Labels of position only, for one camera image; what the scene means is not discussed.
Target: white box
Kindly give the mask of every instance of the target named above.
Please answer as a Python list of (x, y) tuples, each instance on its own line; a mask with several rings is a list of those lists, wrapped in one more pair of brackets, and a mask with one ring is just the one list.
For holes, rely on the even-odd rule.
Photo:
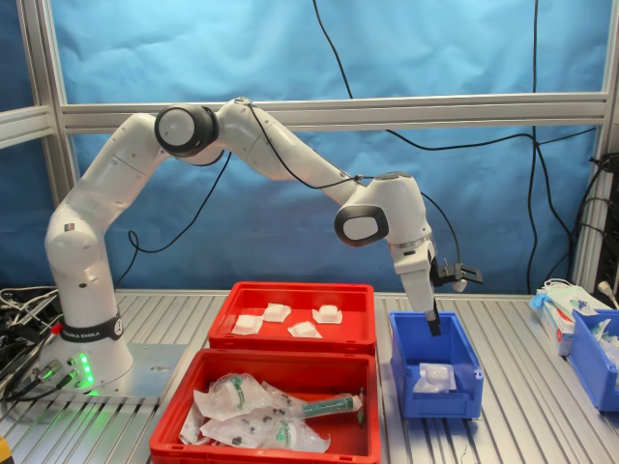
[(559, 356), (568, 356), (572, 350), (574, 337), (574, 321), (572, 314), (566, 314), (553, 302), (544, 302), (540, 309), (532, 307), (544, 327), (545, 333), (554, 342)]

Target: blue cloth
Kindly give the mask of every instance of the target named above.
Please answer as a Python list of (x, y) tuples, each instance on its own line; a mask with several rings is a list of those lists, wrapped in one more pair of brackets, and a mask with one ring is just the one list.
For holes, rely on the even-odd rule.
[[(600, 91), (611, 0), (545, 0), (538, 92)], [(69, 102), (347, 98), (311, 0), (54, 0)], [(533, 0), (318, 0), (357, 98), (531, 92)]]
[[(71, 103), (347, 97), (310, 0), (52, 3)], [(533, 0), (318, 3), (355, 97), (531, 90)], [(541, 2), (538, 91), (601, 89), (610, 4)], [(6, 16), (0, 17), (4, 26)], [(14, 39), (20, 41), (18, 33)], [(5, 86), (3, 98), (16, 89)], [(548, 140), (583, 129), (543, 127), (538, 134)], [(517, 131), (530, 128), (402, 134), (439, 146)], [(452, 221), (463, 261), (484, 273), (486, 284), (471, 284), (467, 291), (525, 291), (532, 245), (526, 210), (530, 141), (427, 153), (379, 131), (300, 136), (351, 173), (412, 173)], [(82, 172), (106, 138), (74, 138)], [(594, 134), (587, 133), (543, 147), (555, 208), (567, 224), (574, 221), (587, 183), (593, 141)], [(3, 198), (19, 193), (11, 194), (14, 205), (0, 206), (5, 227), (0, 280), (10, 284), (50, 279), (43, 255), (50, 200), (43, 160), (35, 155), (40, 147), (33, 147), (27, 149), (29, 157), (19, 160), (0, 156)], [(133, 254), (127, 231), (134, 229), (143, 247), (166, 244), (191, 220), (221, 166), (222, 161), (197, 168), (169, 160), (155, 173), (107, 234), (115, 276)], [(567, 250), (567, 238), (546, 205), (539, 164), (533, 194), (540, 236), (533, 280), (539, 284)], [(401, 291), (387, 245), (345, 246), (334, 233), (336, 211), (337, 205), (320, 192), (268, 181), (233, 159), (194, 227), (163, 253), (140, 254), (124, 285), (229, 288), (241, 279), (281, 279), (364, 282), (376, 290)], [(441, 261), (453, 261), (453, 240), (443, 218), (431, 205), (427, 214)], [(39, 235), (28, 232), (32, 227)], [(563, 272), (560, 268), (557, 275)]]
[(53, 283), (44, 238), (54, 205), (41, 140), (0, 151), (0, 288)]
[(13, 1), (0, 2), (0, 50), (0, 111), (32, 106), (32, 89), (19, 30), (17, 5)]

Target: plastic storage bin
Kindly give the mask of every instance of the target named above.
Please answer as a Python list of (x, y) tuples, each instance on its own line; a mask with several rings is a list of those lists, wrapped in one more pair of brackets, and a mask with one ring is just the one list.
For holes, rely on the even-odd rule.
[[(405, 418), (475, 419), (482, 410), (484, 374), (454, 312), (441, 312), (441, 335), (432, 336), (423, 313), (390, 312), (394, 333), (391, 369)], [(414, 393), (419, 363), (451, 364), (456, 391)]]
[[(321, 437), (331, 436), (325, 453), (269, 449), (235, 449), (209, 445), (184, 445), (178, 435), (193, 402), (193, 390), (206, 392), (211, 382), (230, 372), (253, 375), (305, 400), (319, 400), (338, 393), (366, 391), (366, 420), (356, 414), (307, 420)], [(155, 464), (333, 463), (380, 462), (380, 433), (374, 357), (351, 354), (275, 353), (245, 350), (202, 350), (193, 358), (150, 439)]]
[[(265, 322), (255, 335), (231, 333), (241, 314), (261, 316), (268, 303), (292, 308), (283, 323)], [(336, 305), (341, 324), (318, 324), (311, 310)], [(322, 338), (295, 338), (288, 328), (310, 321)], [(212, 348), (271, 351), (363, 353), (376, 347), (374, 293), (369, 285), (335, 283), (239, 282), (230, 291), (209, 331)]]
[(582, 316), (574, 311), (573, 315), (575, 328), (569, 359), (576, 375), (597, 409), (619, 411), (619, 389), (616, 387), (617, 369), (591, 335), (591, 329), (605, 319), (610, 319), (605, 332), (619, 335), (619, 311), (598, 310), (597, 316)]

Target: green led light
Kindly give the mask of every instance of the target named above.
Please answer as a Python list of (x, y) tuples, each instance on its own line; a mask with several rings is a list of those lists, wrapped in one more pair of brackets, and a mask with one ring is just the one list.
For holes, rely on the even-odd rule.
[(80, 353), (79, 359), (81, 360), (81, 367), (86, 375), (86, 383), (82, 384), (83, 388), (90, 388), (95, 383), (95, 377), (91, 372), (90, 364), (88, 363), (88, 357), (83, 353)]

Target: connector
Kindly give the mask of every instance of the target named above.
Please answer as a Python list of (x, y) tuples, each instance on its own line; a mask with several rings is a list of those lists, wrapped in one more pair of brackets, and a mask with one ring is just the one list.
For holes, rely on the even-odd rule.
[(606, 153), (602, 155), (602, 160), (595, 161), (595, 163), (606, 172), (619, 172), (619, 156), (616, 153)]
[(69, 372), (67, 375), (65, 375), (62, 380), (60, 382), (58, 382), (58, 385), (56, 385), (56, 388), (58, 390), (64, 388), (69, 382), (71, 382), (71, 380), (73, 380), (76, 376), (77, 376), (77, 371), (75, 369), (72, 369), (71, 372)]
[(39, 378), (42, 382), (46, 382), (51, 379), (56, 372), (60, 370), (62, 364), (58, 360), (50, 362), (39, 374)]

